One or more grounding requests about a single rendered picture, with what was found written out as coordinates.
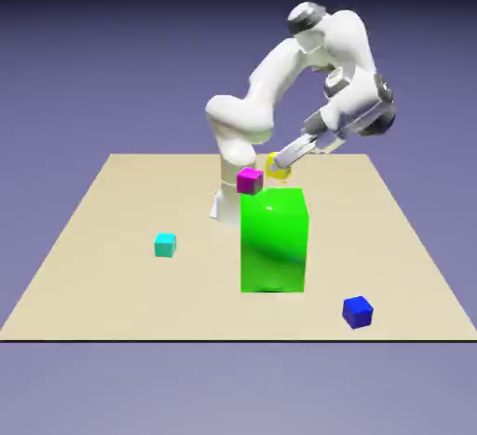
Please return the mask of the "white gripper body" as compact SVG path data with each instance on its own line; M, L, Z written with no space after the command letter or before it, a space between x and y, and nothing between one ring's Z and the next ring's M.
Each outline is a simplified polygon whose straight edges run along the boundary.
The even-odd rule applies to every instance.
M317 135L305 133L281 149L274 156L274 171L288 169L294 162L312 151L317 138Z

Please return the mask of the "small yellow cube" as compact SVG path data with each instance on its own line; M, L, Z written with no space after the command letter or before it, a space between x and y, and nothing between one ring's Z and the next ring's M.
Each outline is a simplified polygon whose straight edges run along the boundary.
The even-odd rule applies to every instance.
M266 176L279 181L286 181L290 176L292 169L287 167L282 169L275 164L277 152L270 153L266 158Z

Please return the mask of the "small magenta cube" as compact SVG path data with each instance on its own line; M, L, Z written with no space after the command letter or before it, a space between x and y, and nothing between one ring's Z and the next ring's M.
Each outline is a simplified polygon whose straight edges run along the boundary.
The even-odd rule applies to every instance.
M237 192L256 195L263 189L264 173L261 170L245 167L237 175Z

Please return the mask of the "small cyan cube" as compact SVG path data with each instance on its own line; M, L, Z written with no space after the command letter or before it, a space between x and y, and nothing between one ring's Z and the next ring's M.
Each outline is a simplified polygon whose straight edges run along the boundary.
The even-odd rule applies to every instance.
M173 233L158 233L154 240L155 257L171 258L176 251L177 241Z

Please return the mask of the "small blue cube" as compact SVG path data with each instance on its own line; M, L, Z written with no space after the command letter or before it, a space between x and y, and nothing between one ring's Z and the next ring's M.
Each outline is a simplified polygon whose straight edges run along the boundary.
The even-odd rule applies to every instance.
M372 324L374 308L363 296L345 299L342 316L351 329L359 329Z

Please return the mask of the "large green box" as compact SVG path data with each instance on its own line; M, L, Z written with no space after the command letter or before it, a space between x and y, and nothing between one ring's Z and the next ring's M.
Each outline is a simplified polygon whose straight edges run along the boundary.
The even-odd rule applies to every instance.
M240 288L303 292L309 215L304 192L270 187L240 198Z

